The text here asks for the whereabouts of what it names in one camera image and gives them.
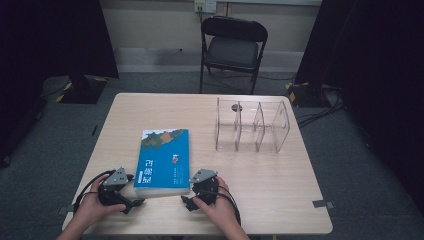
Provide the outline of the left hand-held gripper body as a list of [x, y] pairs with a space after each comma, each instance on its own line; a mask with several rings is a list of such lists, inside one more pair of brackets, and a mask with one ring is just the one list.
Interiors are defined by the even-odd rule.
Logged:
[[124, 168], [113, 170], [98, 187], [98, 198], [105, 205], [125, 204], [129, 200], [121, 195], [120, 190], [128, 183], [128, 176]]

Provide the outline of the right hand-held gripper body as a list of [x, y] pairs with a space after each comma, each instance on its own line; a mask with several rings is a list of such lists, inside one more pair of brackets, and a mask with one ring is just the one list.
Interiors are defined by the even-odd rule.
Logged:
[[200, 184], [200, 192], [195, 195], [208, 205], [211, 205], [216, 201], [219, 186], [216, 179], [217, 174], [218, 172], [215, 170], [199, 169], [190, 178], [192, 187], [194, 183]]

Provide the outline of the blue book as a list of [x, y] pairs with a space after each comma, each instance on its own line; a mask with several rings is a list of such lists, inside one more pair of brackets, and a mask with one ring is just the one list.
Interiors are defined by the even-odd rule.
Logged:
[[134, 178], [142, 198], [184, 195], [190, 191], [190, 151], [187, 129], [144, 130]]

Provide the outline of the clear acrylic book rack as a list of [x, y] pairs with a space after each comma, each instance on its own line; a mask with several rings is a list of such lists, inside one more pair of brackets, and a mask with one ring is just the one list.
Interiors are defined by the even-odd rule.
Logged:
[[[241, 105], [243, 110], [232, 111], [234, 104]], [[217, 99], [215, 148], [218, 151], [279, 153], [290, 128], [283, 100]]]

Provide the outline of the person's right hand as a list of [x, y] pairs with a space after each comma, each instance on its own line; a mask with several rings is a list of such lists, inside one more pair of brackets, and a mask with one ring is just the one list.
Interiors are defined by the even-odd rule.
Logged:
[[198, 197], [193, 202], [209, 217], [209, 219], [225, 234], [235, 232], [241, 228], [236, 218], [233, 204], [230, 202], [231, 194], [225, 181], [216, 177], [219, 187], [218, 196], [214, 204], [208, 205]]

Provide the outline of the person's left hand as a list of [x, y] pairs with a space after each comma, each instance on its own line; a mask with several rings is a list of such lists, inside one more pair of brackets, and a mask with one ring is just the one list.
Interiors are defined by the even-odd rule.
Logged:
[[105, 206], [100, 202], [98, 198], [98, 188], [107, 178], [108, 175], [103, 175], [92, 183], [90, 191], [85, 194], [77, 212], [68, 224], [69, 227], [84, 232], [88, 227], [97, 223], [105, 216], [112, 213], [122, 212], [126, 209], [124, 204]]

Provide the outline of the black stand base yellow tape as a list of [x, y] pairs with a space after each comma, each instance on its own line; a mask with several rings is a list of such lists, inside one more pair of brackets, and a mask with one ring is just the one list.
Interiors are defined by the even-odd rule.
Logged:
[[309, 83], [285, 85], [287, 97], [296, 107], [330, 108], [331, 103], [321, 87]]
[[41, 97], [64, 104], [96, 104], [108, 83], [98, 76], [57, 76], [43, 83]]

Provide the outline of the black folding chair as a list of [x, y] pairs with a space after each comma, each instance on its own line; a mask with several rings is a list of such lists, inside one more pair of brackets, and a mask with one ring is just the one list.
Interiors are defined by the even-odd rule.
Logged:
[[203, 91], [204, 68], [208, 73], [215, 68], [250, 73], [253, 94], [267, 40], [267, 29], [256, 21], [227, 16], [203, 20], [199, 92]]

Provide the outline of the black curtain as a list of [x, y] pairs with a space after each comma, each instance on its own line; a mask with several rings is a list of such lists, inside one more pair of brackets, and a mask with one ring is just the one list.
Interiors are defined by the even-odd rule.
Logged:
[[322, 0], [296, 81], [341, 89], [424, 214], [424, 0]]
[[0, 167], [44, 107], [54, 76], [116, 78], [100, 0], [0, 0]]

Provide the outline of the white wall socket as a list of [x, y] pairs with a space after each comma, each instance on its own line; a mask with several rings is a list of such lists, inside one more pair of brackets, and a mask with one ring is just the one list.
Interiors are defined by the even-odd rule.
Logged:
[[215, 0], [194, 0], [194, 11], [196, 13], [215, 13], [217, 2]]

